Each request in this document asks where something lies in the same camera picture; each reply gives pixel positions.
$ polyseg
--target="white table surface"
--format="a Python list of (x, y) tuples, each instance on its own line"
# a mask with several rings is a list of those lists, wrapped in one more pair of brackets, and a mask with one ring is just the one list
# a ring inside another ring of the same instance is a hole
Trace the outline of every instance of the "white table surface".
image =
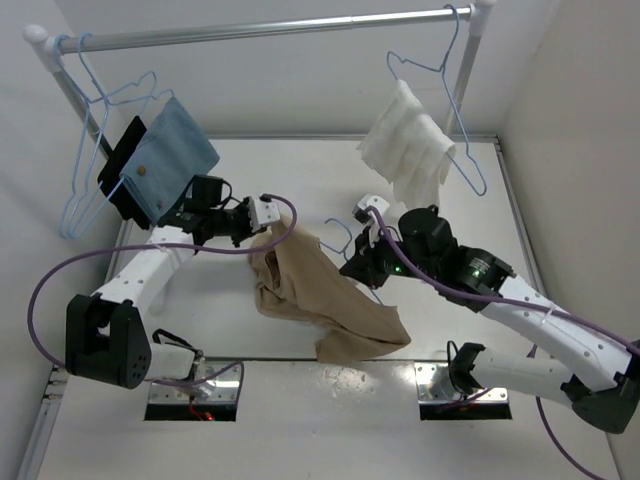
[[(392, 202), (389, 223), (404, 211), (393, 202), (389, 185), (360, 161), (357, 142), (214, 145), (222, 160), (213, 173), (230, 181), (236, 196), (288, 197), (300, 225), (327, 243), (339, 244), (346, 236), (324, 220), (349, 220), (365, 193)], [(477, 198), (453, 168), (441, 190), (441, 214), (460, 243), (491, 251), (528, 278), (494, 145), (475, 143), (472, 150), (489, 191)], [(355, 232), (357, 224), (350, 225)], [(147, 237), (134, 229), (129, 243)], [(228, 240), (213, 243), (229, 246)], [(252, 287), (245, 258), (200, 254), (172, 279), (161, 313), (145, 319), (207, 355), (291, 359), (247, 363), (237, 422), (144, 422), (146, 387), (126, 391), (71, 378), (38, 478), (584, 478), (547, 438), (531, 397), (510, 392), (513, 420), (419, 421), (409, 360), (442, 359), (449, 339), (525, 355), (530, 345), (514, 332), (446, 302), (418, 281), (392, 278), (379, 293), (385, 303), (398, 305), (412, 343), (383, 362), (322, 365), (311, 360), (313, 343), (324, 332), (261, 316)], [(605, 434), (563, 407), (546, 405), (566, 448), (596, 473), (618, 478)]]

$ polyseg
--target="white wall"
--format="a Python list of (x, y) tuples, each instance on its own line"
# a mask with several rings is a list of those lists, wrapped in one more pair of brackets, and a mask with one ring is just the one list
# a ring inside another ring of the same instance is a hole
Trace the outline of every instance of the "white wall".
[[(56, 0), (77, 32), (117, 33), (440, 8), (444, 0)], [(495, 133), (523, 68), (559, 0), (500, 0), (480, 48), (464, 107), (474, 132)], [(465, 5), (468, 1), (455, 2)], [(245, 39), (91, 55), (112, 87), (145, 69), (210, 133), (364, 132), (388, 101), (393, 77), (387, 50), (438, 64), (453, 24), (411, 25), (268, 39)], [(451, 57), (457, 74), (467, 25)], [(430, 113), (443, 120), (447, 101), (437, 74), (402, 72)]]
[[(565, 0), (502, 134), (547, 288), (561, 304), (640, 338), (640, 2)], [(640, 471), (640, 412), (611, 438)]]
[[(0, 478), (7, 480), (17, 474), (51, 367), (27, 334), (31, 291), (49, 268), (75, 253), (112, 245), (117, 233), (116, 217), (108, 212), (81, 241), (57, 236), (81, 124), (22, 41), (22, 26), (32, 22), (68, 29), (52, 0), (16, 0), (0, 15)], [(43, 291), (37, 329), (59, 358), (66, 303), (100, 282), (107, 260), (69, 268)]]

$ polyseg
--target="clothing rack rod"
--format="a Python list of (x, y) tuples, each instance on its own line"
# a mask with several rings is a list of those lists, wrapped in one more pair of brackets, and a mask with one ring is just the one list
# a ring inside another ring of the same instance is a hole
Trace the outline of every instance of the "clothing rack rod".
[[(470, 20), (473, 7), (457, 9), (461, 20)], [(119, 33), (86, 37), (83, 52), (122, 50), (129, 48), (177, 45), (182, 43), (213, 42), (235, 38), (268, 37), (296, 33), (329, 32), (353, 28), (407, 25), (411, 23), (433, 23), (455, 20), (451, 9), (426, 10), (421, 12), (383, 13), (375, 15), (351, 15), (344, 17), (287, 20), (280, 22), (247, 23), (194, 28), (155, 30), (149, 32)], [(67, 38), (60, 42), (60, 53), (75, 53), (78, 38)]]

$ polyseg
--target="garment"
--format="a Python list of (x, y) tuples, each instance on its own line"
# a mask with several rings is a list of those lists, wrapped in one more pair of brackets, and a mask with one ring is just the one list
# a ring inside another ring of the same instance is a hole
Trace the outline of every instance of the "garment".
[[(256, 237), (264, 245), (284, 234), (289, 220)], [(310, 321), (330, 332), (316, 342), (321, 362), (349, 363), (394, 352), (411, 342), (396, 307), (371, 301), (343, 277), (320, 250), (319, 240), (296, 227), (269, 252), (249, 255), (257, 276), (258, 311), (266, 316)]]
[[(104, 168), (98, 174), (98, 183), (100, 190), (104, 196), (108, 196), (111, 191), (118, 185), (120, 181), (120, 172), (127, 164), (136, 147), (147, 133), (147, 129), (140, 120), (140, 117), (133, 117), (133, 120), (125, 130), (122, 138), (113, 149), (111, 155), (107, 159), (107, 163)], [(133, 199), (129, 191), (124, 185), (118, 186), (113, 195), (109, 198), (109, 201), (115, 205), (118, 209), (118, 213), (124, 220), (133, 220), (143, 230), (149, 229), (149, 219), (147, 215), (138, 206), (138, 203)]]
[(122, 168), (123, 184), (152, 225), (173, 206), (194, 175), (220, 157), (195, 120), (171, 98)]
[(358, 147), (362, 160), (393, 184), (396, 200), (408, 208), (439, 204), (455, 144), (406, 82), (398, 80), (393, 99)]

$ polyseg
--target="red wire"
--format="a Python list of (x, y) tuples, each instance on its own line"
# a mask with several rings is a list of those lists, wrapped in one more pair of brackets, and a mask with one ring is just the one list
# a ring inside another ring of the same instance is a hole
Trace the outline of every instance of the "red wire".
[(193, 407), (193, 397), (191, 397), (191, 399), (189, 400), (189, 411), (196, 417), (198, 417), (198, 420), (204, 420), (204, 418), (202, 418), (202, 416), (200, 416), (200, 413)]
[(212, 421), (213, 420), (213, 415), (211, 415), (209, 412), (205, 412), (205, 413), (200, 413), (198, 412), (194, 406), (193, 406), (193, 400), (194, 398), (191, 397), (189, 399), (189, 411), (195, 415), (196, 417), (198, 417), (199, 420), (207, 420), (207, 421)]

